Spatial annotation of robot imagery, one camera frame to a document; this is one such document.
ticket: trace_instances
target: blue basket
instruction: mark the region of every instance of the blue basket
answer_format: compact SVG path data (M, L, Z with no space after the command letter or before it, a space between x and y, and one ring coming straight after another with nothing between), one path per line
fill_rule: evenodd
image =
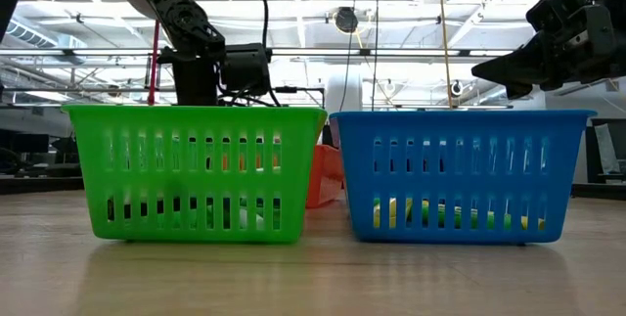
M554 242L590 115L335 113L352 228L370 242Z

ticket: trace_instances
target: table surface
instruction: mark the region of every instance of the table surface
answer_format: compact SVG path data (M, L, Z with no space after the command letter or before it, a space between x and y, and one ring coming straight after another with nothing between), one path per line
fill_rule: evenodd
M83 192L0 197L2 315L624 315L626 203L573 199L560 241L362 244L344 203L293 246L109 242Z

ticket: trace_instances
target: plastic basket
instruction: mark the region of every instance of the plastic basket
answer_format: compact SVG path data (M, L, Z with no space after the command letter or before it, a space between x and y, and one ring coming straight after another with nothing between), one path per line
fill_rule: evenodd
M304 218L318 109L66 106L93 231L287 243Z
M587 111L336 113L364 241L532 243L562 232Z
M343 165L339 150L327 145L317 145L311 166L306 208L317 208L335 200L341 193L342 182Z

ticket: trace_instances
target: desk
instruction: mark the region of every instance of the desk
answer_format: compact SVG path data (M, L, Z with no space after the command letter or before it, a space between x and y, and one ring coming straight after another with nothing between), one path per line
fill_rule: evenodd
M83 192L0 197L2 315L624 315L626 203L574 199L554 244L361 244L343 203L294 246L108 242Z

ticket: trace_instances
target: green basket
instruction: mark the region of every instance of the green basket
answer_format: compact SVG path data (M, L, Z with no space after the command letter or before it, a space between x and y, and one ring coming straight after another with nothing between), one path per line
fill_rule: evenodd
M65 106L94 234L295 242L319 109Z

